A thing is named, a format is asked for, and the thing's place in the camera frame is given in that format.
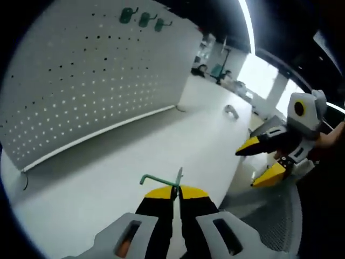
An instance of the bright window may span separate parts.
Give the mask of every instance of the bright window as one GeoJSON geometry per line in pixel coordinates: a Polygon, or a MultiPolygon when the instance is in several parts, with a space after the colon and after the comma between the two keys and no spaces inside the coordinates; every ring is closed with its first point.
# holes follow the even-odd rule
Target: bright window
{"type": "Polygon", "coordinates": [[[285,117],[287,117],[287,106],[292,93],[304,93],[304,91],[294,81],[289,80],[276,106],[277,110],[284,114],[285,117]]]}
{"type": "Polygon", "coordinates": [[[278,69],[255,55],[248,54],[237,80],[246,87],[266,99],[270,93],[278,69]]]}

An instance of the white pegboard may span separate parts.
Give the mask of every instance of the white pegboard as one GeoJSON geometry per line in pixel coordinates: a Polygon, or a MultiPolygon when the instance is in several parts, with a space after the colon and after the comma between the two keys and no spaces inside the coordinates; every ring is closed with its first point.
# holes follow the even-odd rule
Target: white pegboard
{"type": "Polygon", "coordinates": [[[59,0],[26,33],[0,93],[0,141],[22,169],[122,121],[176,105],[202,34],[149,0],[59,0]],[[138,12],[128,24],[123,8],[138,12]],[[138,23],[143,12],[172,26],[138,23]]]}

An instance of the black cable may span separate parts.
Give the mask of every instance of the black cable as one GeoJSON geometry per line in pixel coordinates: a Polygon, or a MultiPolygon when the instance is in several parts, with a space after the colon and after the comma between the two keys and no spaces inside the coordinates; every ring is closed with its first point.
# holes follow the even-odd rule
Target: black cable
{"type": "Polygon", "coordinates": [[[25,187],[24,187],[23,190],[26,190],[26,189],[27,189],[27,186],[28,186],[28,184],[29,184],[29,177],[28,177],[28,175],[27,175],[26,173],[24,173],[24,175],[26,176],[26,185],[25,185],[25,187]]]}
{"type": "Polygon", "coordinates": [[[177,105],[175,106],[175,108],[179,111],[179,112],[185,112],[184,110],[180,110],[177,105]]]}

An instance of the white table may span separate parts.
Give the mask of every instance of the white table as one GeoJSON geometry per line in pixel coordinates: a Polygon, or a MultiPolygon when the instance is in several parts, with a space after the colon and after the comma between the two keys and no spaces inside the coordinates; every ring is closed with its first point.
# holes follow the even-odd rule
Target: white table
{"type": "MultiPolygon", "coordinates": [[[[144,195],[162,186],[152,174],[209,193],[219,206],[238,166],[236,149],[248,136],[251,106],[199,77],[189,77],[180,108],[121,126],[44,161],[29,171],[29,185],[3,151],[1,177],[14,214],[48,258],[79,255],[95,235],[123,213],[135,212],[144,195]],[[236,121],[223,111],[231,104],[236,121]]],[[[178,216],[168,258],[184,253],[178,216]]]]}

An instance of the white wall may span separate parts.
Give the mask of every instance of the white wall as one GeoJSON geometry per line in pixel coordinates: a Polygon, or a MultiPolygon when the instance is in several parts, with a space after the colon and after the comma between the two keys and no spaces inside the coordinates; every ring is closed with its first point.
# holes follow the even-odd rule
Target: white wall
{"type": "Polygon", "coordinates": [[[272,115],[277,115],[279,118],[284,117],[284,115],[275,107],[279,102],[279,99],[287,85],[287,82],[288,79],[282,74],[278,73],[266,100],[258,96],[257,94],[254,94],[252,105],[253,107],[255,107],[254,111],[258,113],[262,119],[266,119],[267,117],[271,117],[272,115]]]}
{"type": "MultiPolygon", "coordinates": [[[[211,73],[212,69],[217,63],[221,66],[223,65],[227,51],[224,50],[223,53],[220,53],[222,51],[222,48],[223,45],[218,42],[216,42],[213,46],[210,58],[207,62],[209,73],[211,73]]],[[[231,52],[229,54],[229,57],[227,58],[224,71],[230,70],[232,72],[232,78],[236,80],[244,64],[244,61],[246,60],[247,53],[233,47],[231,47],[230,49],[231,52]]]]}

